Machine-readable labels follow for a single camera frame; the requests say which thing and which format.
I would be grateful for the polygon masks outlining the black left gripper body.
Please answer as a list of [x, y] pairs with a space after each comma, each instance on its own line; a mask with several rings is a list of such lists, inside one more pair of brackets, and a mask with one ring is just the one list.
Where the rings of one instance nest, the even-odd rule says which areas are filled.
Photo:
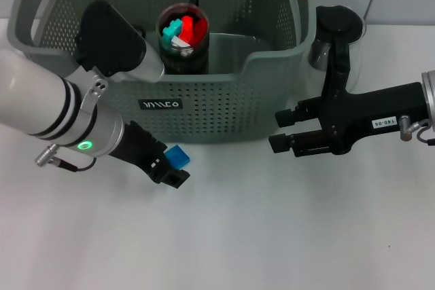
[[122, 138], [110, 156], [135, 165], [149, 176], [151, 163], [164, 158], [167, 146], [134, 121], [124, 125]]

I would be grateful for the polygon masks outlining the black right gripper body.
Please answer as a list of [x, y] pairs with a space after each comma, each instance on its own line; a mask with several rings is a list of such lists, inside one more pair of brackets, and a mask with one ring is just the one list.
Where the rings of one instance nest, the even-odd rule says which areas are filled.
[[419, 82], [361, 94], [329, 91], [319, 110], [322, 144], [334, 155], [346, 154], [360, 139], [398, 131], [404, 115], [412, 123], [429, 118]]

